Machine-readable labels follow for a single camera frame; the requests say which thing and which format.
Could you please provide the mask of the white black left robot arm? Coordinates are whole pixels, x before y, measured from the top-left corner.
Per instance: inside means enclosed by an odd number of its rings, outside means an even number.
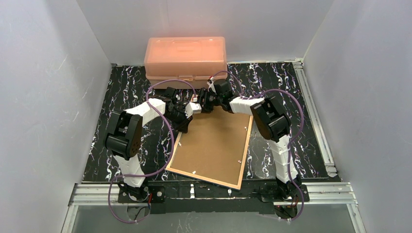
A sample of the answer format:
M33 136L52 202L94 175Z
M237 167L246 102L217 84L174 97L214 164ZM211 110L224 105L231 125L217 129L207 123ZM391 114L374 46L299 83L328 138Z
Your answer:
M152 120L164 119L172 130L188 132L193 114L201 110L195 102L183 103L176 90L168 87L166 93L154 95L142 104L123 111L113 111L104 138L104 147L114 156L126 185L140 188L145 178L138 152L143 127Z

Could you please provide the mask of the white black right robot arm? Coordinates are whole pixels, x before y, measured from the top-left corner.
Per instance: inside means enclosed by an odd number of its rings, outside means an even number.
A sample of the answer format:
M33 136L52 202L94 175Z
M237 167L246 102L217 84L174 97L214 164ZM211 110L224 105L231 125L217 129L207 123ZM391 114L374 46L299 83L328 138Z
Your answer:
M272 150L276 179L285 184L295 181L298 172L291 164L288 148L291 120L276 96L241 96L233 92L228 81L220 79L210 81L209 88L201 88L193 101L200 104L202 113L210 113L215 106L220 106L229 113L252 116L259 133Z

